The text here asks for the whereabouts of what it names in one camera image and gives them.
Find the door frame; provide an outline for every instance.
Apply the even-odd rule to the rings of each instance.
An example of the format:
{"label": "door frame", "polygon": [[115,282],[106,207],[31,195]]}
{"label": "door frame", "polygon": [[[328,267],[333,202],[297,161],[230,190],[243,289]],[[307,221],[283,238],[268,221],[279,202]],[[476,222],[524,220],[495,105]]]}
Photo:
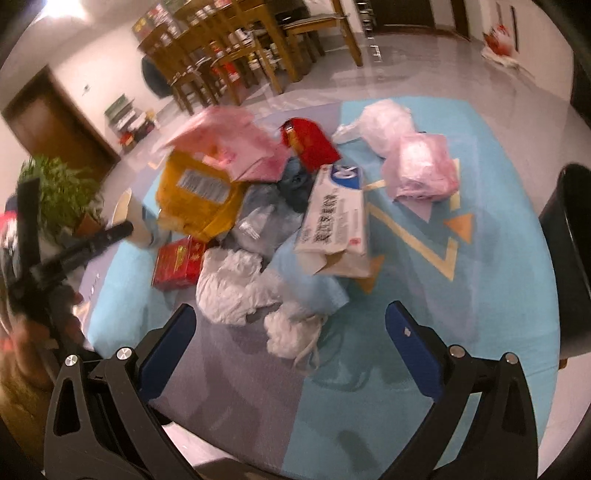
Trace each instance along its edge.
{"label": "door frame", "polygon": [[25,86],[14,96],[14,98],[8,103],[8,105],[2,110],[2,116],[8,119],[12,116],[14,108],[20,103],[22,97],[27,94],[27,90],[39,81],[46,81],[51,88],[53,88],[56,95],[64,103],[67,110],[73,115],[74,119],[78,123],[79,127],[88,133],[93,140],[95,140],[100,148],[104,150],[107,157],[111,159],[113,165],[117,164],[121,160],[121,156],[111,147],[111,145],[104,139],[104,137],[97,132],[96,128],[90,123],[87,117],[80,111],[78,106],[74,103],[70,95],[66,92],[64,86],[56,78],[54,73],[51,71],[49,65],[44,66],[37,74],[29,80]]}
{"label": "door frame", "polygon": [[453,30],[447,28],[437,27],[435,24],[435,18],[433,17],[433,7],[431,8],[431,16],[433,17],[433,27],[428,25],[390,25],[387,27],[381,27],[379,29],[374,28],[375,33],[407,33],[407,34],[427,34],[427,35],[443,35],[447,37],[457,37],[458,35],[465,40],[470,41],[470,24],[468,21],[468,15],[466,11],[465,0],[450,0],[450,6],[453,13]]}

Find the ceiling light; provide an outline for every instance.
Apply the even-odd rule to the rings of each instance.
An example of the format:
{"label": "ceiling light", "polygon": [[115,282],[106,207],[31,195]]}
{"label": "ceiling light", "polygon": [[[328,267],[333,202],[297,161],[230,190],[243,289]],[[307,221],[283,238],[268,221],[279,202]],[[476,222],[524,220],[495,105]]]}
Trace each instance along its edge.
{"label": "ceiling light", "polygon": [[87,13],[80,5],[80,0],[47,0],[41,13],[37,15],[33,23],[45,18],[73,17],[86,20]]}

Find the plant pot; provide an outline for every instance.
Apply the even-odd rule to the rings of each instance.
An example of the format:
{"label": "plant pot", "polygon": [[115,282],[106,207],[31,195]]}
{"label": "plant pot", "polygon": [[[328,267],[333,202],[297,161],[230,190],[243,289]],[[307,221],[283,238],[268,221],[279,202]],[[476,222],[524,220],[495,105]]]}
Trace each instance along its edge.
{"label": "plant pot", "polygon": [[99,232],[102,228],[103,226],[99,222],[88,215],[88,213],[85,213],[84,217],[82,217],[82,220],[78,224],[78,227],[74,231],[74,236],[76,238],[88,238]]}

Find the blue gripper pad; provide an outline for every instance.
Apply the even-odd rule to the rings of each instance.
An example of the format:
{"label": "blue gripper pad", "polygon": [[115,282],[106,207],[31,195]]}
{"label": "blue gripper pad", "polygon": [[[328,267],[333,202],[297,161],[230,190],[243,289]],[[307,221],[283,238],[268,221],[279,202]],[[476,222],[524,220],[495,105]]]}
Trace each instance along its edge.
{"label": "blue gripper pad", "polygon": [[165,334],[154,346],[139,372],[138,397],[143,402],[147,403],[162,394],[168,379],[189,346],[195,328],[195,310],[189,305],[182,305],[168,321],[164,328]]}
{"label": "blue gripper pad", "polygon": [[443,366],[421,338],[420,326],[399,301],[386,309],[386,330],[419,391],[437,401],[443,394]]}

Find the tiled floor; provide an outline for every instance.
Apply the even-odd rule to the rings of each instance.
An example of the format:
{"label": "tiled floor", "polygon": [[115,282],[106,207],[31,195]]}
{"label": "tiled floor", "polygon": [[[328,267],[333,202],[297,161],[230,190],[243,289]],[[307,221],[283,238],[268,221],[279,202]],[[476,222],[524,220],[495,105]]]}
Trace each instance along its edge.
{"label": "tiled floor", "polygon": [[[472,104],[501,142],[521,176],[534,210],[540,213],[554,190],[562,166],[591,167],[591,130],[563,100],[539,89],[517,72],[481,58],[478,46],[447,37],[377,37],[382,61],[362,45],[365,65],[355,67],[344,48],[327,52],[298,83],[275,96],[266,83],[248,92],[244,102],[257,118],[272,112],[325,103],[402,95],[463,99]],[[152,133],[113,171],[105,183],[105,212],[148,162],[158,163],[154,145],[186,119],[172,104],[162,111],[162,129]],[[569,360],[558,373],[548,426],[540,446],[543,471],[566,444],[591,403],[591,354]],[[189,461],[208,478],[256,478],[252,471],[180,427],[167,431]]]}

